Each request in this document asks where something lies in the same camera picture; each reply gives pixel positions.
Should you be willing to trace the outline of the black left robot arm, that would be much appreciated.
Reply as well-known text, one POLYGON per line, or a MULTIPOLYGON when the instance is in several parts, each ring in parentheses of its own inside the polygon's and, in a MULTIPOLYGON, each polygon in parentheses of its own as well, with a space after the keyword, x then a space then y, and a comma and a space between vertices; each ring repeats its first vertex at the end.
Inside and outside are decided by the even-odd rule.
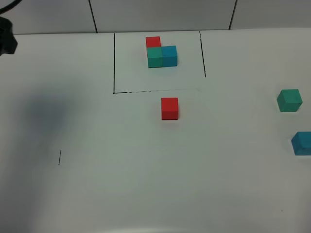
POLYGON ((10 20, 0 18, 0 55, 14 54, 17 49, 17 40, 13 34, 13 24, 10 20))

